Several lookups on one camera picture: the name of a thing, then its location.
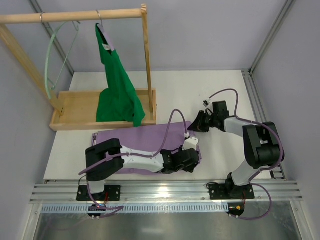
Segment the mint green clothes hanger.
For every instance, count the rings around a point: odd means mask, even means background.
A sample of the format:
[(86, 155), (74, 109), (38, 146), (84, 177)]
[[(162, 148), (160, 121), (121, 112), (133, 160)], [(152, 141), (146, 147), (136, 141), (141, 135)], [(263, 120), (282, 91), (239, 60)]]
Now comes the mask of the mint green clothes hanger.
[[(73, 28), (71, 31), (73, 39), (69, 43), (68, 50), (65, 50), (60, 43), (59, 35), (63, 32), (63, 28), (68, 25)], [(49, 42), (45, 55), (43, 84), (47, 98), (52, 100), (58, 91), (67, 90), (71, 85), (75, 70), (70, 63), (70, 54), (78, 38), (81, 22), (63, 21), (55, 28), (49, 23), (44, 26), (48, 31)]]

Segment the purple clothes hanger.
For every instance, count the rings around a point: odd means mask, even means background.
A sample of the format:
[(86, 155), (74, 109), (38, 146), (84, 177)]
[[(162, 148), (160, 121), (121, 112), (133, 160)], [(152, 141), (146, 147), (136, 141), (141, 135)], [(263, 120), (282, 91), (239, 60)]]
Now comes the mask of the purple clothes hanger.
[(115, 48), (114, 48), (114, 46), (113, 46), (113, 44), (112, 44), (112, 41), (111, 41), (110, 37), (108, 36), (107, 32), (106, 32), (105, 29), (104, 29), (103, 20), (102, 20), (101, 14), (100, 14), (100, 12), (99, 12), (97, 9), (96, 9), (96, 12), (97, 12), (98, 17), (99, 17), (99, 19), (100, 19), (100, 23), (98, 24), (98, 28), (100, 29), (102, 35), (104, 36), (105, 40), (107, 41), (107, 43), (108, 43), (108, 45), (109, 45), (109, 47), (110, 47), (110, 50), (111, 50), (111, 51), (114, 51)]

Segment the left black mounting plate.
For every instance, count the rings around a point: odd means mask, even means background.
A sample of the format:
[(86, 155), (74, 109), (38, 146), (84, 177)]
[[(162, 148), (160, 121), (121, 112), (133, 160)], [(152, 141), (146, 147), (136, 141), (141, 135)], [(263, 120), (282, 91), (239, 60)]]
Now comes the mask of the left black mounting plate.
[[(120, 185), (105, 185), (104, 190), (101, 193), (92, 193), (91, 195), (95, 201), (118, 202), (118, 201), (120, 201), (120, 196), (121, 196), (121, 186)], [(88, 193), (88, 188), (86, 185), (78, 186), (76, 201), (78, 201), (78, 202), (91, 201), (91, 198)]]

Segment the aluminium frame post right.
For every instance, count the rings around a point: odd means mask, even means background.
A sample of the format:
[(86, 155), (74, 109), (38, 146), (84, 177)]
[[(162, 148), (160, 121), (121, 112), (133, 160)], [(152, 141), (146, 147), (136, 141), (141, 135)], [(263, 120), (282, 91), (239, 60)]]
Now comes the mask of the aluminium frame post right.
[(255, 73), (257, 72), (261, 61), (271, 47), (286, 18), (289, 16), (295, 3), (295, 0), (286, 0), (284, 2), (284, 5), (281, 7), (280, 12), (273, 22), (271, 29), (265, 37), (256, 57), (254, 58), (251, 67), (241, 70), (253, 115), (255, 120), (258, 122), (266, 122), (268, 120), (268, 113), (257, 87), (257, 78), (255, 77)]

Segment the black mounting plate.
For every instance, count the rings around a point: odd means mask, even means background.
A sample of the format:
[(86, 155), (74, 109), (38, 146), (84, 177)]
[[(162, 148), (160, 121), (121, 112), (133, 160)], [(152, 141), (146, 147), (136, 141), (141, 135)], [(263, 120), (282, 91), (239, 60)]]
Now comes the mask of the black mounting plate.
[(227, 186), (225, 183), (209, 182), (206, 185), (211, 200), (255, 199), (253, 186)]
[[(92, 193), (91, 195), (95, 201), (118, 202), (118, 201), (120, 201), (120, 196), (121, 196), (121, 186), (120, 185), (105, 185), (104, 190), (101, 193)], [(91, 201), (91, 198), (88, 193), (88, 188), (86, 185), (78, 186), (76, 201), (78, 201), (78, 202)]]

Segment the green t-shirt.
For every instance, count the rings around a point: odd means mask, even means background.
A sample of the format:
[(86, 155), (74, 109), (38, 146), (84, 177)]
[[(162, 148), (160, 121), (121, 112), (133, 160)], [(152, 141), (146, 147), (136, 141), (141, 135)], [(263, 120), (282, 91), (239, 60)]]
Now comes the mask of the green t-shirt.
[(99, 95), (96, 121), (131, 122), (134, 127), (139, 127), (146, 116), (142, 103), (117, 50), (111, 51), (98, 26), (97, 23), (95, 34), (100, 61), (105, 69), (107, 88)]

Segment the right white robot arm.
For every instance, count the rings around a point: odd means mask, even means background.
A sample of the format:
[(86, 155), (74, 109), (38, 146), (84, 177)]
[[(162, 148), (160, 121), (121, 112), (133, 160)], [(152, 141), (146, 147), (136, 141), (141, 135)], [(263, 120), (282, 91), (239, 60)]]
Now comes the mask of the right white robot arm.
[(236, 116), (230, 115), (225, 101), (217, 101), (212, 103), (212, 110), (200, 110), (188, 130), (207, 133), (210, 128), (242, 137), (245, 157), (242, 164), (228, 174), (224, 183), (209, 182), (206, 185), (210, 199), (254, 199), (251, 180), (262, 169), (284, 160), (284, 150), (280, 147), (275, 124), (239, 120)]

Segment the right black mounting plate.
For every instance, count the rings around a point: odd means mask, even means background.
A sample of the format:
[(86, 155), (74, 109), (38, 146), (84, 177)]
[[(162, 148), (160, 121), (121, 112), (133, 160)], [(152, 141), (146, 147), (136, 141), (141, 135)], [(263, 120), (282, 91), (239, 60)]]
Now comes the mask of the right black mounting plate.
[(225, 183), (209, 182), (206, 185), (211, 200), (255, 199), (253, 186), (227, 186)]

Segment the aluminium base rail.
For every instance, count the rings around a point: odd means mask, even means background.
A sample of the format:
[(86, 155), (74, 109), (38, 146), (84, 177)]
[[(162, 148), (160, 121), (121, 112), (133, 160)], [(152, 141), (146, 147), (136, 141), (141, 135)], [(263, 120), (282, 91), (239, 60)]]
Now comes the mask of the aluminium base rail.
[[(209, 202), (208, 180), (108, 180), (107, 185), (120, 186), (121, 203), (187, 203)], [(301, 201), (302, 192), (296, 181), (258, 179), (252, 182), (255, 201)], [(78, 181), (57, 180), (36, 184), (30, 203), (74, 203)]]

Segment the purple trousers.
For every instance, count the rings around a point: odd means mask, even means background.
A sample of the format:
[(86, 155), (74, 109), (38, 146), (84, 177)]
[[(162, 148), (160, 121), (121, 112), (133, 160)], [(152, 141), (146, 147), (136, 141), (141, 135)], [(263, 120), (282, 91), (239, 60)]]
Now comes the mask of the purple trousers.
[[(182, 146), (185, 140), (185, 128), (190, 125), (190, 121), (171, 123), (163, 149), (172, 151)], [(159, 124), (98, 131), (92, 135), (92, 145), (119, 139), (122, 146), (130, 149), (156, 152), (163, 143), (166, 130), (166, 124)]]

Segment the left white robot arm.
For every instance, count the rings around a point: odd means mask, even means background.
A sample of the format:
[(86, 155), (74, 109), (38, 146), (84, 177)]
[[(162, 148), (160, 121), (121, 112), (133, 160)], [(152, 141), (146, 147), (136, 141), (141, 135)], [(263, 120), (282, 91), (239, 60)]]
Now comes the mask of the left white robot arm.
[(118, 138), (112, 138), (85, 150), (86, 168), (79, 175), (85, 174), (90, 194), (99, 194), (105, 189), (105, 180), (122, 169), (164, 175), (192, 173), (200, 161), (198, 144), (199, 140), (191, 136), (176, 150), (147, 152), (128, 148)]

